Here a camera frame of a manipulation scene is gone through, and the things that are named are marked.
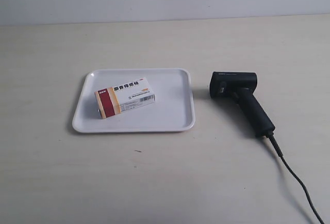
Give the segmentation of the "white medicine box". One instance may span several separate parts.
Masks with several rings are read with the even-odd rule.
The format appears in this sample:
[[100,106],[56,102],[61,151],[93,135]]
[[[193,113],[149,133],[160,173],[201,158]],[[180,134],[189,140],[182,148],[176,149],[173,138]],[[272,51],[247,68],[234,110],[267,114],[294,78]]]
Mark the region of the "white medicine box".
[[98,90],[95,97],[103,119],[156,102],[154,91],[145,77]]

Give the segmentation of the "white rectangular plastic tray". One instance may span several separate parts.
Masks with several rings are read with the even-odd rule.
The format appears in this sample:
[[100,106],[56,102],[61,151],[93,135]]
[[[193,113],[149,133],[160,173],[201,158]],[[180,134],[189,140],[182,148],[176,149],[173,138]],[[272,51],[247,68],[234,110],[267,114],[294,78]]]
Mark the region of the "white rectangular plastic tray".
[[[95,91],[145,77],[155,103],[102,119]],[[181,68],[100,69],[87,74],[72,120],[79,133],[182,132],[195,113],[190,74]]]

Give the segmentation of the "black handheld barcode scanner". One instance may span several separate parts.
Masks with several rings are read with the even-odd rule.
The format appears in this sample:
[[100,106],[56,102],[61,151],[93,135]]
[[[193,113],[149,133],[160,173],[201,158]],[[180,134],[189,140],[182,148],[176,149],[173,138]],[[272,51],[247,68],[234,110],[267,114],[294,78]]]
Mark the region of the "black handheld barcode scanner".
[[275,125],[254,97],[257,74],[254,72],[214,71],[209,84],[212,99],[231,98],[240,107],[256,137],[273,136]]

